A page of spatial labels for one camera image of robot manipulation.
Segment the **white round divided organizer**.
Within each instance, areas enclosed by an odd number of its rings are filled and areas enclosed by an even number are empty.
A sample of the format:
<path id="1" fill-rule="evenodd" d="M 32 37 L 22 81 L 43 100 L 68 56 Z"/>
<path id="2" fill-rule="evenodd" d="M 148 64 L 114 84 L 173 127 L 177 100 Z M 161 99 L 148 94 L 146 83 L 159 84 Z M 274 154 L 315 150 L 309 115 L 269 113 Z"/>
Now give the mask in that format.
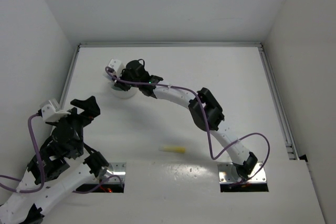
<path id="1" fill-rule="evenodd" d="M 111 92 L 112 94 L 119 99 L 129 99 L 136 95 L 138 89 L 131 87 L 128 91 L 123 91 L 115 85 L 116 81 L 111 81 Z"/>

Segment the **yellow highlighter marker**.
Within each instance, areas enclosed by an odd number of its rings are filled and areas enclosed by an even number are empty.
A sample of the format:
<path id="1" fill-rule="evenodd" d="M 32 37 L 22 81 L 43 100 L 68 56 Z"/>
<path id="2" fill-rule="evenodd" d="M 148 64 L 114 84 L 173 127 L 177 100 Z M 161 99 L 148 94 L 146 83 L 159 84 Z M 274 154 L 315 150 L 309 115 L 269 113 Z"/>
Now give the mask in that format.
<path id="1" fill-rule="evenodd" d="M 186 152 L 186 148 L 181 146 L 162 145 L 159 147 L 159 151 L 184 154 Z"/>

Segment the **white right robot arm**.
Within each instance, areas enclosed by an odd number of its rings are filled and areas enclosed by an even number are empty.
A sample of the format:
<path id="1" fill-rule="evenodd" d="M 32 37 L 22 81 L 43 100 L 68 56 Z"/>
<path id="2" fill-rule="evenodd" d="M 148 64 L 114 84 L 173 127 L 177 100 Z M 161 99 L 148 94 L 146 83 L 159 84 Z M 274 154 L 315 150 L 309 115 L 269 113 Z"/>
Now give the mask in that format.
<path id="1" fill-rule="evenodd" d="M 206 132 L 208 138 L 215 137 L 223 147 L 221 153 L 229 154 L 241 180 L 248 180 L 258 159 L 230 131 L 225 123 L 223 109 L 209 89 L 201 88 L 195 92 L 172 85 L 162 77 L 149 74 L 139 60 L 132 60 L 126 66 L 118 61 L 115 65 L 106 66 L 105 72 L 122 92 L 138 89 L 147 97 L 167 100 L 188 109 L 194 124 Z"/>

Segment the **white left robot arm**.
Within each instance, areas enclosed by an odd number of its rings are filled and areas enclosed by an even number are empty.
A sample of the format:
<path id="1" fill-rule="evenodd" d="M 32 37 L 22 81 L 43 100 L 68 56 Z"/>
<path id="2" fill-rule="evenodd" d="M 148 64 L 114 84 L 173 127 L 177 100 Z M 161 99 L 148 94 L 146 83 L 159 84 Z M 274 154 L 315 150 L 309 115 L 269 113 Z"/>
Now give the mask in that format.
<path id="1" fill-rule="evenodd" d="M 42 223 L 60 201 L 90 180 L 100 180 L 109 166 L 104 156 L 84 143 L 83 129 L 100 115 L 94 96 L 74 99 L 64 110 L 55 99 L 44 102 L 28 118 L 28 131 L 35 155 L 28 162 L 16 188 L 1 205 L 1 223 Z M 53 127 L 38 146 L 32 127 L 36 117 Z"/>

